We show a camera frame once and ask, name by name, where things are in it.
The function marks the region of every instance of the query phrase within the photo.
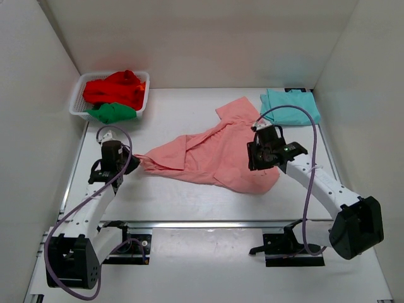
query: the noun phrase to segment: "green cloth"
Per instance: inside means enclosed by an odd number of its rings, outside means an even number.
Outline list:
[[[104,103],[98,109],[88,109],[86,112],[105,124],[136,118],[133,108],[119,103]]]

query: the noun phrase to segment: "cable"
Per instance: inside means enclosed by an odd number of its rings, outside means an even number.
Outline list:
[[[145,250],[143,249],[143,245],[141,245],[141,242],[140,242],[138,239],[136,239],[136,238],[128,238],[128,239],[125,240],[124,242],[120,243],[117,247],[115,247],[115,248],[112,250],[111,253],[114,253],[114,252],[116,252],[116,251],[119,252],[119,253],[126,253],[126,252],[131,248],[132,242],[135,242],[137,245],[139,245],[140,251],[141,251],[141,256],[142,256],[143,262],[145,263],[145,262],[146,262]],[[129,247],[129,249],[125,250],[124,252],[118,251],[118,249],[120,249],[122,246],[124,246],[124,245],[127,244],[127,243],[131,243],[131,246]]]
[[[311,191],[312,187],[314,184],[314,176],[316,174],[316,150],[317,150],[317,129],[316,129],[316,123],[314,122],[313,118],[310,116],[308,111],[303,109],[302,107],[296,106],[296,105],[279,105],[276,107],[273,107],[272,109],[267,110],[264,114],[262,114],[254,124],[258,123],[259,120],[261,120],[265,115],[269,114],[273,110],[277,109],[283,109],[283,108],[291,108],[291,109],[299,109],[302,111],[310,120],[311,126],[313,127],[313,151],[312,151],[312,157],[311,157],[311,174],[310,174],[310,180],[309,180],[309,185],[307,187],[307,194],[306,194],[306,200],[304,201],[304,208],[303,208],[303,218],[302,218],[302,236],[303,236],[303,245],[304,249],[312,256],[318,256],[323,253],[323,251],[326,250],[327,247],[323,247],[320,249],[318,252],[312,252],[310,250],[309,244],[307,243],[307,236],[306,236],[306,221],[307,221],[307,212],[309,210],[309,202],[310,202],[310,196],[311,196]]]
[[[101,132],[101,130],[103,130],[104,128],[116,128],[120,131],[122,131],[125,136],[128,138],[129,141],[129,154],[132,154],[132,140],[130,135],[123,129],[117,127],[117,126],[103,126],[101,127],[96,134],[97,140],[98,140],[98,136]],[[95,299],[98,294],[100,293],[100,289],[101,289],[101,275],[98,278],[98,283],[97,283],[97,289],[95,291],[95,293],[91,296],[91,297],[87,297],[81,294],[78,294],[77,292],[74,292],[73,290],[71,290],[69,287],[65,286],[65,284],[63,284],[63,282],[57,277],[57,275],[55,274],[55,272],[52,269],[51,263],[49,261],[49,242],[52,239],[52,236],[54,235],[55,231],[66,221],[66,219],[68,217],[70,217],[72,214],[74,214],[76,211],[78,211],[80,208],[82,208],[83,206],[85,206],[88,202],[90,202],[94,197],[98,196],[102,191],[104,191],[107,187],[109,187],[115,180],[117,180],[120,176],[122,176],[127,167],[129,166],[129,162],[130,162],[131,158],[128,157],[128,160],[126,161],[124,167],[122,168],[122,170],[114,177],[112,178],[109,182],[105,183],[104,186],[102,186],[98,191],[96,191],[95,193],[93,193],[90,197],[88,197],[86,200],[84,200],[83,202],[81,202],[79,205],[77,205],[76,207],[74,207],[67,215],[65,215],[63,218],[60,219],[60,221],[58,221],[55,226],[50,230],[48,237],[45,241],[45,247],[44,247],[44,258],[45,258],[45,267],[47,269],[47,271],[49,272],[50,277],[55,281],[55,283],[57,284],[57,286],[59,286],[61,289],[63,289],[65,292],[67,292],[69,295],[72,295],[73,297],[80,299],[80,300],[84,300],[84,301],[91,301],[93,299]],[[116,248],[114,248],[114,251],[116,249],[119,249],[120,247],[122,247],[124,244],[119,244]],[[143,258],[145,255],[145,252],[143,250],[143,246],[140,245],[140,249],[142,251],[142,255]]]

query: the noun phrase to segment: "plastic basket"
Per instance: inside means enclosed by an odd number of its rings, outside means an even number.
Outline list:
[[[83,98],[84,88],[86,87],[87,82],[92,80],[105,79],[106,77],[110,76],[113,73],[116,73],[116,71],[98,71],[94,73],[87,73],[81,75],[70,99],[70,107],[69,107],[70,114],[80,116],[86,121],[98,121],[89,113],[85,112],[85,110],[87,109],[92,109],[94,105],[84,101]],[[143,115],[143,111],[146,108],[147,98],[149,96],[150,76],[145,71],[133,71],[133,73],[140,79],[140,81],[146,82],[143,106],[140,110],[136,111],[137,118],[141,118],[141,116]]]

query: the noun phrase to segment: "white floor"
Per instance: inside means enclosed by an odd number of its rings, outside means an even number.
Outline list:
[[[215,109],[239,97],[246,96],[259,109],[260,93],[264,89],[152,90],[143,120],[122,126],[130,131],[134,151],[146,153],[178,135],[211,128],[219,121]],[[100,158],[95,141],[99,126],[91,123],[88,127],[67,210],[81,201],[90,167]],[[285,139],[312,150],[310,127],[287,128]],[[322,140],[317,163],[332,174]],[[267,194],[253,196],[147,176],[139,169],[126,176],[103,220],[295,220],[302,216],[305,193],[285,175]],[[314,198],[309,216],[330,218]],[[94,302],[368,303],[391,299],[373,249],[351,261],[328,249],[326,266],[319,268],[266,268],[262,255],[248,256],[250,248],[262,242],[261,229],[153,229],[150,265],[103,266],[102,290]],[[81,302],[46,285],[43,255],[38,258],[29,292],[43,294],[44,303]]]

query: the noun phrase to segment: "pink shirt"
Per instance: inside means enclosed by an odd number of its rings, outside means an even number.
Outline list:
[[[240,193],[263,194],[279,178],[277,168],[248,169],[247,142],[254,138],[258,111],[246,97],[216,110],[220,123],[202,134],[185,134],[137,155],[144,169],[198,184],[214,184]]]

